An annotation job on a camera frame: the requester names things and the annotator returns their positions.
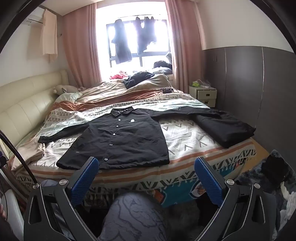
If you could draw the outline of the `person's patterned grey leg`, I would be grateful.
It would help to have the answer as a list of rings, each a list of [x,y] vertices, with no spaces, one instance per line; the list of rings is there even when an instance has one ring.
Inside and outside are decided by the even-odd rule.
[[[143,192],[116,197],[104,219],[98,240],[170,240],[170,225],[162,206]]]

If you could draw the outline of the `left pink curtain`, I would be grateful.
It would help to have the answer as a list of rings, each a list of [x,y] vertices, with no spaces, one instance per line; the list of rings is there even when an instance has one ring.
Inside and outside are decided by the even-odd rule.
[[[63,16],[63,44],[70,71],[79,87],[101,82],[96,39],[96,3]]]

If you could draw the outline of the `beige air conditioner cover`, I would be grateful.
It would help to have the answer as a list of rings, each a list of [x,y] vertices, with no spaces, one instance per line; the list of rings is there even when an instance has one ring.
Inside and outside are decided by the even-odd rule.
[[[47,9],[43,13],[40,43],[42,55],[48,58],[49,63],[54,62],[58,57],[57,16]]]

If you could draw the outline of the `plush toy on bed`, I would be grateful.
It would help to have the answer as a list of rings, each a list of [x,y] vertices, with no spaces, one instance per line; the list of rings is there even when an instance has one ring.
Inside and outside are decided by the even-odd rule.
[[[78,93],[78,92],[82,92],[86,90],[85,87],[74,87],[71,85],[57,85],[54,89],[53,89],[53,93],[57,94],[57,95],[62,95],[64,93]]]

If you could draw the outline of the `dark pillow by window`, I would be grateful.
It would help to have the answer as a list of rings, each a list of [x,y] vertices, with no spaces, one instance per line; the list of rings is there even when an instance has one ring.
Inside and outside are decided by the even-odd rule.
[[[168,54],[166,54],[166,58],[168,62],[164,60],[159,60],[154,63],[152,73],[164,75],[171,75],[173,73],[171,52],[168,52]]]

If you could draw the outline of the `hanging dark jacket left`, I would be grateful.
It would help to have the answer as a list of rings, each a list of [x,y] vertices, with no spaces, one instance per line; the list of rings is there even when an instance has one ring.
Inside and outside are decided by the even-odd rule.
[[[128,62],[132,60],[132,53],[128,47],[125,26],[121,19],[114,23],[115,36],[112,43],[115,45],[115,61],[116,64]]]

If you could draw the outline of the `hanging dark jacket right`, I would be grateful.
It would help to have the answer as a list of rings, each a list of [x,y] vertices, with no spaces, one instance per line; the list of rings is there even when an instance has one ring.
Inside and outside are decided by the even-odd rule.
[[[154,24],[155,24],[155,19],[154,17],[145,17],[144,18],[144,27],[141,25],[141,20],[137,16],[135,21],[134,21],[134,26],[135,29],[137,30],[137,53],[140,55],[142,54],[151,42],[156,42],[156,36],[154,32]]]

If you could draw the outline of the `small black device on bed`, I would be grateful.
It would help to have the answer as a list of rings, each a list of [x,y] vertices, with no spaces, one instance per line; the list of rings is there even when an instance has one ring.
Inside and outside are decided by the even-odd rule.
[[[167,93],[173,93],[174,89],[166,87],[166,88],[161,88],[161,91],[162,91],[162,93],[167,94]]]

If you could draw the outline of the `dark fluffy rug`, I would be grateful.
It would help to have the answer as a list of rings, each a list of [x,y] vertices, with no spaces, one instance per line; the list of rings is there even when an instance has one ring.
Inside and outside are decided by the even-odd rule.
[[[248,186],[258,183],[264,192],[276,198],[272,240],[289,225],[295,225],[295,171],[277,150],[272,150],[258,165],[240,174],[235,182]]]

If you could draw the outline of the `right pink curtain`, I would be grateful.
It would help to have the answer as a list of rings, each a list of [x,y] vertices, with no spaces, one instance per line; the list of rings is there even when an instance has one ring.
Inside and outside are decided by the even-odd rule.
[[[171,28],[174,86],[184,93],[193,81],[203,79],[203,50],[195,1],[165,1]]]

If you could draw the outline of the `pink curtain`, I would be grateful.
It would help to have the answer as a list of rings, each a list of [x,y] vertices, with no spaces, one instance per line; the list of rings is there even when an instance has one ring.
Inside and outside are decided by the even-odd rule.
[[[70,71],[79,87],[101,82],[96,39],[96,3],[63,16],[63,44]]]
[[[195,1],[165,1],[171,28],[174,86],[184,93],[193,81],[203,79],[203,50]]]

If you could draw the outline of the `black button-up shirt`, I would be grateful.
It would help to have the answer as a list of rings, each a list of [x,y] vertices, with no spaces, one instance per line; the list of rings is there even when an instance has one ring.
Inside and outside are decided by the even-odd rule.
[[[156,167],[169,164],[169,151],[159,119],[172,115],[191,115],[202,109],[189,106],[155,111],[143,108],[113,109],[92,121],[69,126],[38,140],[49,144],[75,134],[79,137],[59,159],[57,166],[78,170],[89,157],[99,161],[100,169]]]

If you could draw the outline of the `folded beige cloth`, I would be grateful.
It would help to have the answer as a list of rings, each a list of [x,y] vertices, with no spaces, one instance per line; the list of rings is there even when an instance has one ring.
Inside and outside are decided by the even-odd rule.
[[[29,165],[30,162],[41,159],[45,154],[45,149],[45,144],[38,143],[37,140],[30,140],[20,145],[17,148],[17,151],[20,153],[25,163]],[[11,170],[17,171],[22,167],[23,166],[20,160],[16,156],[14,156],[14,159],[11,163]]]

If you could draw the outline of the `folded black garment stack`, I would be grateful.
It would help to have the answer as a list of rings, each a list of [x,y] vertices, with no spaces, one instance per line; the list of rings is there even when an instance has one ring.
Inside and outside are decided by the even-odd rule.
[[[203,131],[225,149],[253,137],[256,130],[230,113],[217,109],[202,109],[191,117]]]

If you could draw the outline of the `light green pillow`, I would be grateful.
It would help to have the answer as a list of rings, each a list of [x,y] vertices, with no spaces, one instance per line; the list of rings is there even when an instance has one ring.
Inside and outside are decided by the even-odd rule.
[[[77,93],[63,93],[56,100],[55,103],[59,103],[62,101],[68,101],[74,103],[78,98],[80,98],[83,94],[81,92]]]

